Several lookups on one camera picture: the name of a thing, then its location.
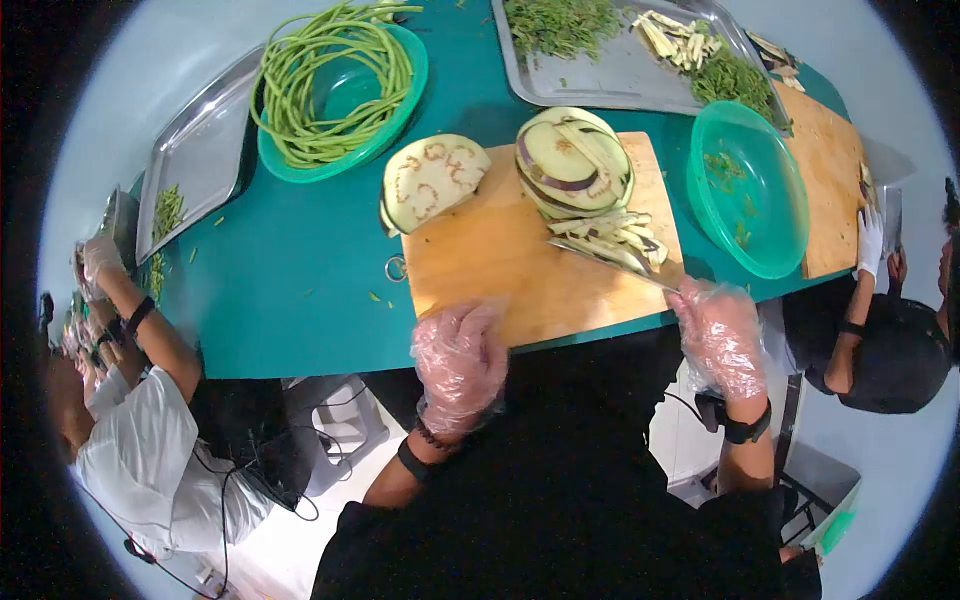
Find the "metal tray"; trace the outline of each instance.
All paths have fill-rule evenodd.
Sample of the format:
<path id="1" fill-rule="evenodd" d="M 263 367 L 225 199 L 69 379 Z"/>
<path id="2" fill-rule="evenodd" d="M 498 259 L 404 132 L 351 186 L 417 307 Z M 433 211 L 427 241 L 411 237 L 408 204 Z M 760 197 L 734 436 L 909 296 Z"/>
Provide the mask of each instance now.
<path id="1" fill-rule="evenodd" d="M 140 194 L 137 265 L 250 185 L 256 167 L 250 96 L 263 50 L 254 48 L 224 71 L 156 139 Z M 174 185 L 183 196 L 183 222 L 154 241 L 156 195 Z"/>
<path id="2" fill-rule="evenodd" d="M 710 0 L 613 0 L 619 10 L 633 5 L 640 12 L 654 10 L 688 23 L 705 19 L 715 34 L 723 36 L 731 51 L 755 63 L 766 75 L 743 29 L 725 9 Z M 600 60 L 593 62 L 581 54 L 575 60 L 518 56 L 503 10 L 503 0 L 492 0 L 493 18 L 500 38 L 500 49 L 507 67 L 507 80 L 517 96 L 542 107 L 579 106 L 626 108 L 698 114 L 704 107 L 693 98 L 690 80 L 657 64 L 646 48 L 628 31 L 630 20 L 623 17 L 620 34 L 601 46 Z M 789 123 L 780 96 L 770 83 L 774 125 L 783 130 Z"/>

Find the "white glove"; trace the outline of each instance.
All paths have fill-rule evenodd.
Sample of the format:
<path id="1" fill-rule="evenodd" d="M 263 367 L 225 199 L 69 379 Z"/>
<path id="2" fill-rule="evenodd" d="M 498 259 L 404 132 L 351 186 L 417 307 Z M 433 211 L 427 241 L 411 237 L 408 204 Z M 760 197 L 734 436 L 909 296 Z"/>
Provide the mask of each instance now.
<path id="1" fill-rule="evenodd" d="M 880 213 L 867 204 L 856 216 L 860 239 L 856 253 L 856 270 L 869 271 L 876 279 L 876 269 L 883 255 L 883 221 Z"/>
<path id="2" fill-rule="evenodd" d="M 120 251 L 113 244 L 113 240 L 98 235 L 87 240 L 85 244 L 78 244 L 77 254 L 83 258 L 83 270 L 78 269 L 77 282 L 80 283 L 84 300 L 103 300 L 107 295 L 97 284 L 97 278 L 101 272 L 107 270 L 126 272 L 120 259 Z"/>

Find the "stack of eggplant slices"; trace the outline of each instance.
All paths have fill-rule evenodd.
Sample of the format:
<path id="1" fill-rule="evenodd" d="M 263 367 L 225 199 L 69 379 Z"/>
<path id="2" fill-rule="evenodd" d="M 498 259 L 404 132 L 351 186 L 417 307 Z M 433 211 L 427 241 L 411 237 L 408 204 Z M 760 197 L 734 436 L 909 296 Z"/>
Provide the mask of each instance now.
<path id="1" fill-rule="evenodd" d="M 387 163 L 380 223 L 393 237 L 473 197 L 491 160 L 478 144 L 445 133 L 416 141 Z M 666 246 L 652 217 L 627 210 L 634 167 L 613 129 L 573 107 L 553 107 L 520 128 L 520 185 L 552 234 L 551 241 L 644 276 L 658 273 Z"/>

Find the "white shirt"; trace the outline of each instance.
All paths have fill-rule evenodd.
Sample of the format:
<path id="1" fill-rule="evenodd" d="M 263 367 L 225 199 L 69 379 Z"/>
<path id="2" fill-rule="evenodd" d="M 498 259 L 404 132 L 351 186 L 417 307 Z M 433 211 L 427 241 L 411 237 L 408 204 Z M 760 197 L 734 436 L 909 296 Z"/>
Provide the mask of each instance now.
<path id="1" fill-rule="evenodd" d="M 170 375 L 153 367 L 131 391 L 111 367 L 86 407 L 96 423 L 77 453 L 77 472 L 133 539 L 158 559 L 222 547 L 221 489 L 233 463 L 211 457 L 197 439 Z M 273 507 L 239 473 L 230 476 L 224 500 L 229 543 L 243 540 Z"/>

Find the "green bowl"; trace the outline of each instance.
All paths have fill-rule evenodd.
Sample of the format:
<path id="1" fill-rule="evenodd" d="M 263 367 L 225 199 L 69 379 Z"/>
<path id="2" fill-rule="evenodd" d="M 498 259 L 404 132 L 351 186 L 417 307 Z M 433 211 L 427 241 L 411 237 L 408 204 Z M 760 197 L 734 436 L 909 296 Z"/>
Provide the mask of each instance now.
<path id="1" fill-rule="evenodd" d="M 403 126 L 413 113 L 426 86 L 428 65 L 426 48 L 416 34 L 402 27 L 390 24 L 382 24 L 378 27 L 386 29 L 400 42 L 413 67 L 410 91 L 407 92 L 390 120 L 353 152 L 312 169 L 297 169 L 289 166 L 270 134 L 261 129 L 256 134 L 256 148 L 268 171 L 292 183 L 325 180 L 377 158 L 400 136 Z M 322 120 L 342 119 L 357 106 L 379 98 L 380 83 L 376 80 L 373 71 L 359 60 L 340 57 L 317 68 L 314 73 L 313 94 L 314 107 Z M 265 112 L 260 113 L 260 118 L 267 123 Z"/>
<path id="2" fill-rule="evenodd" d="M 710 168 L 707 156 L 722 160 L 721 153 L 742 174 Z M 697 115 L 686 183 L 704 233 L 747 271 L 779 279 L 803 260 L 810 234 L 804 180 L 780 135 L 753 110 L 723 101 Z"/>

